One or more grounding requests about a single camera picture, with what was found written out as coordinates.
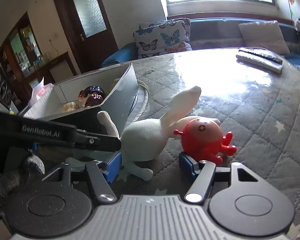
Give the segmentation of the grey gloved left hand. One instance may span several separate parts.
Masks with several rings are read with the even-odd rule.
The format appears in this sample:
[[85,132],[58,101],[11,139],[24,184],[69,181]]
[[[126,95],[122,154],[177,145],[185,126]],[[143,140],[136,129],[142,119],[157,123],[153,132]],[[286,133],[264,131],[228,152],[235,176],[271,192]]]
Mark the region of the grey gloved left hand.
[[28,150],[19,165],[8,172],[0,172],[0,220],[5,217],[7,201],[27,185],[45,174],[43,161]]

